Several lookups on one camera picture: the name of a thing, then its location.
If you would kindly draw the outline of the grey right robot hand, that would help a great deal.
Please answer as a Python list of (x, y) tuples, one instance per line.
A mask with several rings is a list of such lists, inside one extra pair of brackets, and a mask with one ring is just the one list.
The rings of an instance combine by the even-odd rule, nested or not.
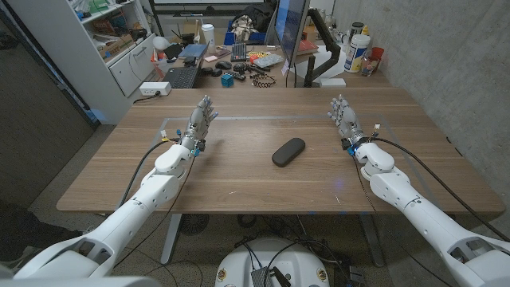
[(335, 123), (338, 133), (341, 135), (343, 150), (355, 151), (360, 145), (367, 142), (359, 118), (351, 108), (348, 101), (339, 95), (330, 102), (331, 111), (328, 116)]

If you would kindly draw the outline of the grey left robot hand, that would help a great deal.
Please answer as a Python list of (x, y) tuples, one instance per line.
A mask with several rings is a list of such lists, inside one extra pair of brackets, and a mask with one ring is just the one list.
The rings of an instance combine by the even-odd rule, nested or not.
[(210, 97), (205, 95), (191, 113), (180, 144), (193, 151), (197, 144), (206, 138), (210, 123), (217, 116), (218, 112), (214, 112)]

